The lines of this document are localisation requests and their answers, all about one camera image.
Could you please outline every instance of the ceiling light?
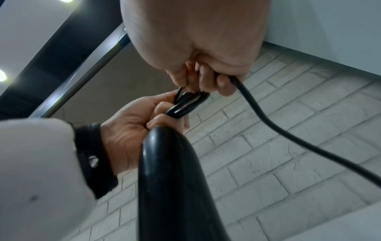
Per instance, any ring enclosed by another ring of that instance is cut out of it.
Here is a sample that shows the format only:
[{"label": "ceiling light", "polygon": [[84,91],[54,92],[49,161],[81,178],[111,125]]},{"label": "ceiling light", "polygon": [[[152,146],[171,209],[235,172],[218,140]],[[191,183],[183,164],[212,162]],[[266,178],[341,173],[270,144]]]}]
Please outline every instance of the ceiling light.
[{"label": "ceiling light", "polygon": [[6,81],[7,75],[0,69],[0,82]]}]

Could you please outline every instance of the dark spot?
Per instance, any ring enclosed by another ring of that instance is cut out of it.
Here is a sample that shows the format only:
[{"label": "dark spot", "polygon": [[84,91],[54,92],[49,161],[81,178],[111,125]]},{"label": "dark spot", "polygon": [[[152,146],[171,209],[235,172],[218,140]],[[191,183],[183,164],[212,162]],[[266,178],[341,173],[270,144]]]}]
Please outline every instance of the dark spot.
[{"label": "dark spot", "polygon": [[37,196],[37,195],[33,195],[33,196],[31,197],[31,199],[29,199],[29,201],[30,201],[30,202],[35,202],[35,201],[37,201],[37,199],[38,199],[38,196]]}]

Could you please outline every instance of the white ceiling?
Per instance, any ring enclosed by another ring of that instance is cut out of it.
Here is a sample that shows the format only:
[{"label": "white ceiling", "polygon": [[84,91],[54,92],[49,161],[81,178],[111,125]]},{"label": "white ceiling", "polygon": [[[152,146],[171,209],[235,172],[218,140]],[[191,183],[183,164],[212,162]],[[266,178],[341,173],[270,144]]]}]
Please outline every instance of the white ceiling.
[{"label": "white ceiling", "polygon": [[0,7],[0,69],[8,80],[0,94],[27,66],[81,0],[5,0]]}]

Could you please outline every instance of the metal bar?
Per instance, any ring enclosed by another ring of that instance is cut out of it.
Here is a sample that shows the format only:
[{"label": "metal bar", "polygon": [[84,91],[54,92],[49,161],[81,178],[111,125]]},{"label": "metal bar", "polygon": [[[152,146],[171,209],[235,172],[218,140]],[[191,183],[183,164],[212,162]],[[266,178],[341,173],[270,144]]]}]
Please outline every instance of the metal bar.
[{"label": "metal bar", "polygon": [[59,110],[77,91],[94,77],[120,50],[130,42],[124,25],[115,29],[105,41],[63,82],[29,118],[48,118]]}]

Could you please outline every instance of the ceiling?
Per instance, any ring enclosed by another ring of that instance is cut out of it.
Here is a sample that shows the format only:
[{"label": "ceiling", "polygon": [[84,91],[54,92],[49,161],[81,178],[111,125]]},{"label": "ceiling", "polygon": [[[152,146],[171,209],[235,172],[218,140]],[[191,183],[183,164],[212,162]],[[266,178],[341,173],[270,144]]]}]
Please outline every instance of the ceiling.
[{"label": "ceiling", "polygon": [[119,0],[0,4],[0,120],[28,117],[122,23]]}]

